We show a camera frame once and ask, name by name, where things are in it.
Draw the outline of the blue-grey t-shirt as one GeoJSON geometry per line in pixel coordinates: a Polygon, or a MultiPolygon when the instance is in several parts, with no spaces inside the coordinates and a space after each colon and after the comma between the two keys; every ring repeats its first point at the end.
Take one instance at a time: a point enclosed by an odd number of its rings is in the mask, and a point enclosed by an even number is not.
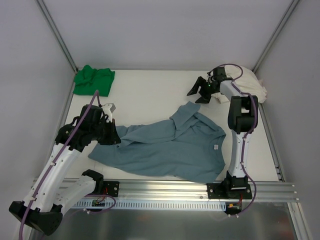
{"type": "Polygon", "coordinates": [[[127,173],[212,183],[225,168],[225,131],[188,102],[166,120],[117,126],[121,142],[97,144],[88,158],[127,173]]]}

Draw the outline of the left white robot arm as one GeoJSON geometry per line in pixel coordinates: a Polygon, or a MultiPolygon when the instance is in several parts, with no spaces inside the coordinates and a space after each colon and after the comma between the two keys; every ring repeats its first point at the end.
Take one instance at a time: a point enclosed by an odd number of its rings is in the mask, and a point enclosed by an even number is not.
{"type": "Polygon", "coordinates": [[[87,104],[79,116],[59,129],[51,156],[35,184],[23,200],[13,201],[9,207],[21,227],[28,226],[50,236],[79,200],[106,192],[104,176],[90,169],[62,193],[58,191],[72,164],[91,142],[103,146],[121,143],[113,118],[115,109],[113,103],[87,104]]]}

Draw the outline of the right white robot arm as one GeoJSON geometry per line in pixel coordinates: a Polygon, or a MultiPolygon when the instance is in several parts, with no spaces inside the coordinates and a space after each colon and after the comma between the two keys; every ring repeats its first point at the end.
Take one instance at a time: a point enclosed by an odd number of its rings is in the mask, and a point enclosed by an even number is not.
{"type": "Polygon", "coordinates": [[[252,199],[249,181],[253,179],[247,171],[247,156],[252,133],[258,125],[258,97],[244,92],[236,85],[244,70],[237,67],[240,75],[233,78],[227,76],[226,64],[221,64],[207,73],[207,79],[198,77],[187,96],[200,94],[195,102],[208,104],[215,93],[221,93],[230,101],[227,125],[232,133],[231,160],[226,177],[219,184],[208,183],[209,199],[252,199]]]}

